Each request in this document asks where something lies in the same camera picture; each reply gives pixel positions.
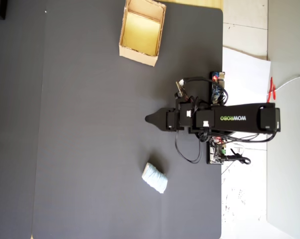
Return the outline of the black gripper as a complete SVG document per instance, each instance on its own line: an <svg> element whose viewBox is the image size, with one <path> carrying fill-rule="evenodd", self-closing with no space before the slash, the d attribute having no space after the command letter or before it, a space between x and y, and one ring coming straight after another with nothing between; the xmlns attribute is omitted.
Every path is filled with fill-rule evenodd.
<svg viewBox="0 0 300 239"><path fill-rule="evenodd" d="M156 126L161 131L178 131L179 125L179 101L175 101L174 107L160 108L156 112L145 117L147 123Z"/></svg>

